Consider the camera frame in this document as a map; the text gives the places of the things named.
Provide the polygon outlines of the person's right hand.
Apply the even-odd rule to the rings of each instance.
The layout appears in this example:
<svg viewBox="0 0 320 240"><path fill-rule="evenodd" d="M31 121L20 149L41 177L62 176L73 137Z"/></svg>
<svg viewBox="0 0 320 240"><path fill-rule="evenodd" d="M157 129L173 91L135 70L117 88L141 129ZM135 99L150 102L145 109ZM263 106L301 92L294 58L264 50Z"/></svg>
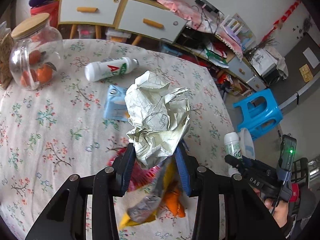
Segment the person's right hand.
<svg viewBox="0 0 320 240"><path fill-rule="evenodd" d="M267 198L263 200L260 196L260 190L256 188L253 188L253 190L260 197L268 210L273 209L272 199ZM284 237L286 239L289 239L295 225L295 220L291 216L289 216L289 204L281 200L274 210L273 218L280 227Z"/></svg>

